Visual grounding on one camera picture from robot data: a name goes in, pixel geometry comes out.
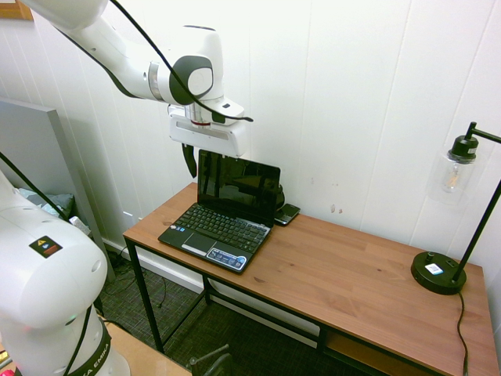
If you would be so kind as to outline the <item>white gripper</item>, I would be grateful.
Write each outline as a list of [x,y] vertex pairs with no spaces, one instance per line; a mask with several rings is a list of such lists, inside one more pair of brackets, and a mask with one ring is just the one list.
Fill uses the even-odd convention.
[[242,121],[228,126],[216,124],[199,126],[194,125],[186,117],[173,113],[170,115],[169,127],[171,139],[182,143],[183,157],[193,178],[197,176],[193,147],[237,157],[237,161],[240,161],[240,157],[248,151],[248,130]]

